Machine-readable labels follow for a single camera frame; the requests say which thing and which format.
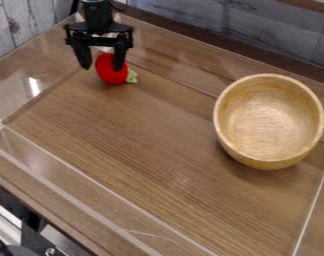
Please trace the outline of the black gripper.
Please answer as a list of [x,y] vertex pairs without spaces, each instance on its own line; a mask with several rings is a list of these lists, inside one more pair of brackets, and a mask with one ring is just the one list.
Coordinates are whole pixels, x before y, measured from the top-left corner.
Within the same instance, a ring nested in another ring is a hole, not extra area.
[[113,70],[121,69],[125,48],[129,49],[133,46],[132,26],[112,22],[105,29],[88,30],[84,22],[76,22],[66,23],[62,29],[65,44],[73,46],[75,56],[83,69],[88,70],[92,64],[88,46],[113,47]]

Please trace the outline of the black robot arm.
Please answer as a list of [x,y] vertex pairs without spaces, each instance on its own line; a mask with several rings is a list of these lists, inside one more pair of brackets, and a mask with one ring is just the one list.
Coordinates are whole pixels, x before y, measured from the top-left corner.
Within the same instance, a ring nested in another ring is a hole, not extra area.
[[113,20],[109,0],[80,0],[84,20],[62,26],[65,44],[72,48],[83,69],[92,64],[92,46],[109,47],[113,50],[112,65],[119,71],[124,64],[125,52],[133,47],[133,27]]

